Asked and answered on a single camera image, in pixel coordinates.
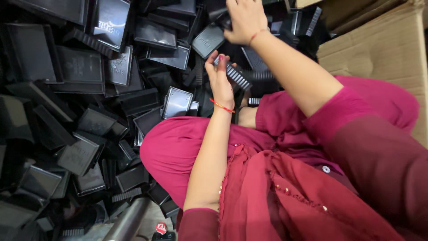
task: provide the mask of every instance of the floor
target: floor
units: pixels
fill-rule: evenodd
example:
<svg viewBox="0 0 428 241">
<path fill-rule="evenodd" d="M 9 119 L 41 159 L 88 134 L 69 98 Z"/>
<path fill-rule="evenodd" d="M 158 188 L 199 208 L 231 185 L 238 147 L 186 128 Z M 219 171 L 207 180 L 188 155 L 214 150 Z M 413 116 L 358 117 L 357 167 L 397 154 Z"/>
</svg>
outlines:
<svg viewBox="0 0 428 241">
<path fill-rule="evenodd" d="M 151 241 L 153 234 L 156 232 L 156 225 L 159 222 L 166 223 L 169 232 L 175 232 L 171 219 L 165 219 L 159 206 L 154 202 L 150 202 L 143 216 L 143 223 L 138 231 L 138 235 L 131 241 Z M 61 241 L 102 241 L 112 226 L 112 223 L 96 224 L 84 236 L 62 238 Z"/>
<path fill-rule="evenodd" d="M 175 232 L 172 227 L 171 219 L 165 219 L 159 206 L 154 202 L 150 202 L 149 207 L 143 216 L 143 223 L 141 224 L 140 230 L 138 231 L 138 235 L 147 239 L 135 237 L 132 241 L 151 241 L 153 234 L 156 232 L 156 225 L 158 222 L 166 223 L 167 230 L 169 232 Z"/>
</svg>

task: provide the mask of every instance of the button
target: button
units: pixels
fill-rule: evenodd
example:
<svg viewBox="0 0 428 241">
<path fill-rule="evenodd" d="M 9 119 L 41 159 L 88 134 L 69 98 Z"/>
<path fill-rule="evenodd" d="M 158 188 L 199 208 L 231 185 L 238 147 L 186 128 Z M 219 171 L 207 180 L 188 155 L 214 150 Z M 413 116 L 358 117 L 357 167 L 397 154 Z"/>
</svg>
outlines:
<svg viewBox="0 0 428 241">
<path fill-rule="evenodd" d="M 323 167 L 322 167 L 322 170 L 323 170 L 325 173 L 330 173 L 330 168 L 329 168 L 328 166 L 323 166 Z"/>
</svg>

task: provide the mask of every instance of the red scarf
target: red scarf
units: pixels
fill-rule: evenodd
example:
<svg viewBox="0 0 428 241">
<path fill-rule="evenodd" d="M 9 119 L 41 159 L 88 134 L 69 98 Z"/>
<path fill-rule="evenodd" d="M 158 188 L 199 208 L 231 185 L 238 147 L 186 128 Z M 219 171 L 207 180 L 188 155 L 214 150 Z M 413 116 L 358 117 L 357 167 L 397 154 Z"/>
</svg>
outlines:
<svg viewBox="0 0 428 241">
<path fill-rule="evenodd" d="M 282 152 L 247 146 L 228 161 L 219 221 L 222 241 L 403 240 L 332 177 Z"/>
</svg>

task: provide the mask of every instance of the brown cardboard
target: brown cardboard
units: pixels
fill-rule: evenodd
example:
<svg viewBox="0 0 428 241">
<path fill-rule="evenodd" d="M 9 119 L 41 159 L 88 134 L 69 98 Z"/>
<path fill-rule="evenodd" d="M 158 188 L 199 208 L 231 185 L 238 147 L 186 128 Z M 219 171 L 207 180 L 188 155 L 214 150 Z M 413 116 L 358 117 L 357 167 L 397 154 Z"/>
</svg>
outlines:
<svg viewBox="0 0 428 241">
<path fill-rule="evenodd" d="M 322 0 L 296 0 L 296 8 L 304 8 Z"/>
<path fill-rule="evenodd" d="M 333 75 L 385 80 L 412 93 L 421 108 L 412 136 L 428 147 L 428 71 L 423 1 L 412 1 L 320 46 L 321 66 Z"/>
<path fill-rule="evenodd" d="M 319 3 L 322 8 L 321 19 L 324 20 L 327 28 L 334 30 L 341 24 L 348 22 L 353 16 L 363 11 L 377 0 L 324 0 Z"/>
</svg>

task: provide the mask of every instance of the red thread bracelet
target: red thread bracelet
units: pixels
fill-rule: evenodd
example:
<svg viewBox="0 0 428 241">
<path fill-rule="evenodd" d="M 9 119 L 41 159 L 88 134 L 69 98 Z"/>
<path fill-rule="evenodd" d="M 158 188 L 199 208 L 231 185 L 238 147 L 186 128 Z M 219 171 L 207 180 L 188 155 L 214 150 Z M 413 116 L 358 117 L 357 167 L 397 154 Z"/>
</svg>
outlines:
<svg viewBox="0 0 428 241">
<path fill-rule="evenodd" d="M 221 108 L 223 108 L 223 109 L 225 109 L 225 110 L 227 110 L 227 111 L 229 111 L 231 113 L 235 113 L 234 110 L 227 109 L 226 107 L 222 106 L 221 104 L 215 102 L 212 98 L 210 98 L 210 101 L 213 102 L 215 105 L 218 105 L 219 107 L 221 107 Z"/>
<path fill-rule="evenodd" d="M 263 31 L 265 31 L 265 29 L 261 29 L 259 32 L 255 33 L 255 34 L 251 37 L 250 42 L 248 43 L 248 46 L 251 44 L 251 42 L 253 41 L 253 39 L 255 39 L 255 38 L 257 37 L 257 34 L 259 34 L 260 32 L 263 32 Z"/>
</svg>

